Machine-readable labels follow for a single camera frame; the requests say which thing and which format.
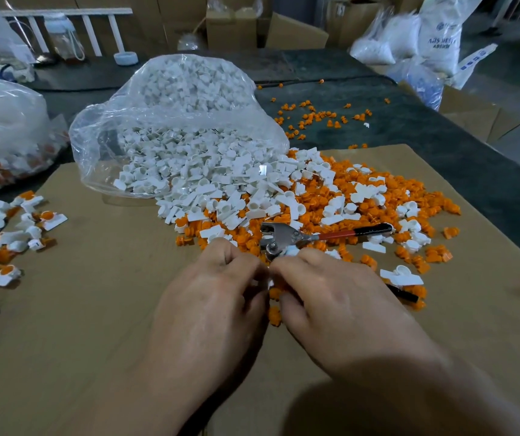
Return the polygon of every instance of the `hand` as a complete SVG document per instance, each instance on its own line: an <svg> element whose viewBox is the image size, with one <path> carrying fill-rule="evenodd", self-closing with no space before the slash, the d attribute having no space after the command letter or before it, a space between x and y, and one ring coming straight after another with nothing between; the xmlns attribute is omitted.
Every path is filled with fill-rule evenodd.
<svg viewBox="0 0 520 436"><path fill-rule="evenodd" d="M181 272L154 314L144 365L155 395L188 395L192 413L227 379L266 313L267 275L257 257L225 239Z"/></svg>
<svg viewBox="0 0 520 436"><path fill-rule="evenodd" d="M280 295L283 322L330 375L367 359L436 357L431 339L370 267L304 248L274 260L270 272L300 297Z"/></svg>

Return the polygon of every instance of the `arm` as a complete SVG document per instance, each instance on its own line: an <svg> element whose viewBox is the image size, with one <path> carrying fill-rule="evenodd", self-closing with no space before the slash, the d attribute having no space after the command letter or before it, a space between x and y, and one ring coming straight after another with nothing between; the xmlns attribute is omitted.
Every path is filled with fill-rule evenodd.
<svg viewBox="0 0 520 436"><path fill-rule="evenodd" d="M260 260L224 239L165 290L145 357L66 434L174 436L227 380L257 335L267 291Z"/></svg>
<svg viewBox="0 0 520 436"><path fill-rule="evenodd" d="M402 434L520 435L520 409L434 343L369 267L305 248L270 271L291 286L280 295L286 327L333 379L366 392L380 423Z"/></svg>

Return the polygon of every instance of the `red handle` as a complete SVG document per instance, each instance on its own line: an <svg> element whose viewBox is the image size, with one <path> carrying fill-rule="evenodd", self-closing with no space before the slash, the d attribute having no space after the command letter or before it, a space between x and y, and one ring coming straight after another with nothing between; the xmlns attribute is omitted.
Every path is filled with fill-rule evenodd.
<svg viewBox="0 0 520 436"><path fill-rule="evenodd" d="M355 235L354 230L349 231L337 231L336 233L319 234L319 240L330 240L333 238L346 238Z"/></svg>

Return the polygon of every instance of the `person's left hand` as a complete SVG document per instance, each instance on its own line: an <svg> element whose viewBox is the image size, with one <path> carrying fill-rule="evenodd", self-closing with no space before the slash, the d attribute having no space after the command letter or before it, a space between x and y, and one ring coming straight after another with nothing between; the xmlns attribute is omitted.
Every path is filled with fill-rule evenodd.
<svg viewBox="0 0 520 436"><path fill-rule="evenodd" d="M192 413L220 387L266 313L267 275L257 257L220 238L171 282L155 311L143 364L155 396L188 400Z"/></svg>

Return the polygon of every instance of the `metal plier head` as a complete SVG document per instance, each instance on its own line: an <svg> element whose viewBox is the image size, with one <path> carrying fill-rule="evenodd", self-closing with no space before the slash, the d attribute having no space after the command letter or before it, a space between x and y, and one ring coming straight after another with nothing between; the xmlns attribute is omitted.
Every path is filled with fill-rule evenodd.
<svg viewBox="0 0 520 436"><path fill-rule="evenodd" d="M301 246L313 241L314 237L302 234L285 223L263 222L260 231L262 232L260 249L266 251L266 258L270 261L286 251L289 246Z"/></svg>

